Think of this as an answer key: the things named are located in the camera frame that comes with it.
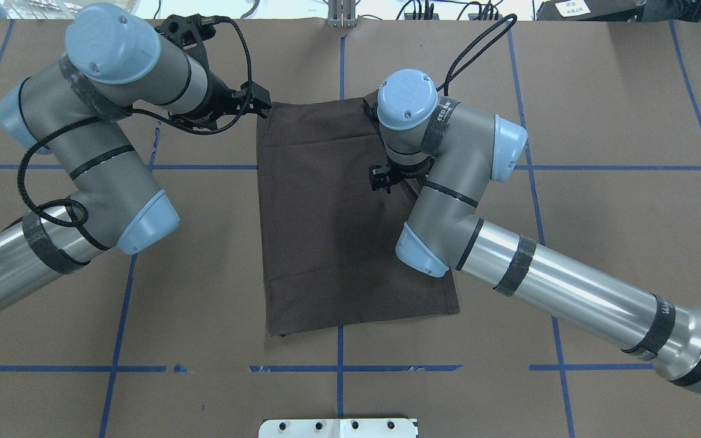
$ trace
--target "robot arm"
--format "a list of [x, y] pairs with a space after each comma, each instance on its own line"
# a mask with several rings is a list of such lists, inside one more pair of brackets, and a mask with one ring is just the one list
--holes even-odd
[[[86, 211], [65, 205], [31, 211], [0, 233], [0, 310], [113, 246], [132, 255], [178, 227], [177, 212], [115, 123], [130, 116], [132, 103], [165, 108], [184, 130], [215, 128], [225, 114], [267, 116], [265, 89], [249, 82], [232, 91], [209, 71], [202, 41], [221, 22], [233, 23], [171, 16], [153, 30], [117, 6], [88, 6], [67, 29], [66, 55], [0, 103], [5, 131], [27, 149], [92, 121], [37, 150], [55, 155], [77, 187], [70, 199]], [[194, 47], [184, 52], [187, 45]]]
[[593, 333], [657, 373], [701, 394], [701, 308], [680, 308], [475, 216], [490, 180], [505, 181], [526, 131], [499, 116], [439, 99], [417, 70], [401, 70], [378, 92], [387, 172], [371, 169], [373, 189], [431, 166], [404, 225], [397, 255], [442, 277], [449, 268], [483, 280]]

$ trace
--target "folded cloth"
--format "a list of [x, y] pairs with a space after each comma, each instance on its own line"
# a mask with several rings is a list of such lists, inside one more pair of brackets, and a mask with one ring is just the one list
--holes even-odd
[[458, 313], [453, 277], [429, 277], [395, 255], [414, 197], [373, 192], [385, 164], [363, 98], [275, 103], [259, 119], [257, 161], [270, 335], [353, 322]]

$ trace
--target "blue joint cap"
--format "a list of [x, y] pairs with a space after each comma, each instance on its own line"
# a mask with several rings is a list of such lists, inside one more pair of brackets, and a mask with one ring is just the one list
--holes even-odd
[[[29, 132], [26, 121], [23, 120], [23, 112], [20, 109], [20, 89], [23, 88], [23, 83], [11, 89], [10, 92], [0, 102], [0, 123], [7, 135], [16, 139], [26, 149], [31, 149], [37, 140]], [[37, 153], [47, 155], [51, 153], [47, 147], [41, 147]]]
[[404, 223], [404, 229], [397, 242], [397, 257], [412, 269], [431, 277], [442, 277], [448, 272], [448, 266], [429, 251], [407, 222]]
[[415, 128], [437, 108], [437, 89], [426, 73], [415, 69], [392, 73], [378, 89], [378, 120], [393, 131]]
[[179, 224], [178, 212], [172, 207], [167, 194], [160, 190], [134, 216], [120, 239], [117, 239], [117, 247], [132, 256], [172, 233]]
[[156, 30], [116, 5], [86, 6], [66, 29], [66, 55], [101, 83], [131, 83], [147, 75], [161, 55]]
[[506, 182], [510, 179], [529, 135], [524, 128], [504, 120], [498, 114], [495, 125], [492, 181]]

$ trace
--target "paper label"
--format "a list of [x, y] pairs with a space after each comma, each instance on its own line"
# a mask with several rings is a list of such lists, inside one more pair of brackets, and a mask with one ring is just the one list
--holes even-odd
[[591, 13], [584, 0], [570, 0], [569, 2], [556, 3], [556, 9], [559, 9], [559, 13], [565, 18], [569, 16], [582, 16], [584, 14]]

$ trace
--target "white bracket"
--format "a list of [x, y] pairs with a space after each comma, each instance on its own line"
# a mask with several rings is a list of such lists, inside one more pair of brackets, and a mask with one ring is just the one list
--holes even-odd
[[356, 27], [356, 0], [328, 0], [329, 27]]
[[418, 438], [416, 419], [267, 420], [259, 438]]

